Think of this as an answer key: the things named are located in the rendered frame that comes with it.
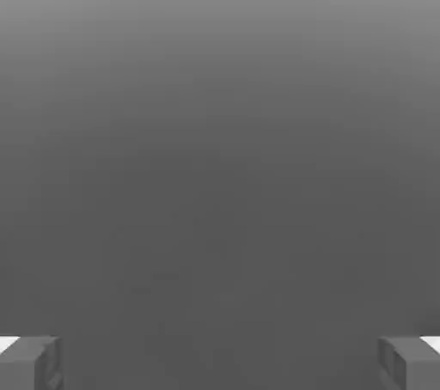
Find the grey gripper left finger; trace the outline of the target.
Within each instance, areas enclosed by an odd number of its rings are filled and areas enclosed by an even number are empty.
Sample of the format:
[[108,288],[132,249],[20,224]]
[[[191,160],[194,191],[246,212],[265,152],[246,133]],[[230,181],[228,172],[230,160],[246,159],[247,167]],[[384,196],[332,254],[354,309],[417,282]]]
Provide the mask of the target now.
[[63,340],[0,336],[0,390],[64,390]]

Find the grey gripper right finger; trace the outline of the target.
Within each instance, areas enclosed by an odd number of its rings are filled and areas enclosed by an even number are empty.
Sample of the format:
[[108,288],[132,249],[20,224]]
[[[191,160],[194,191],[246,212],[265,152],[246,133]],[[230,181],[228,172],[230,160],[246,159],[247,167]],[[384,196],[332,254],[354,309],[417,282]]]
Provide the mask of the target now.
[[440,336],[380,337],[382,390],[440,390]]

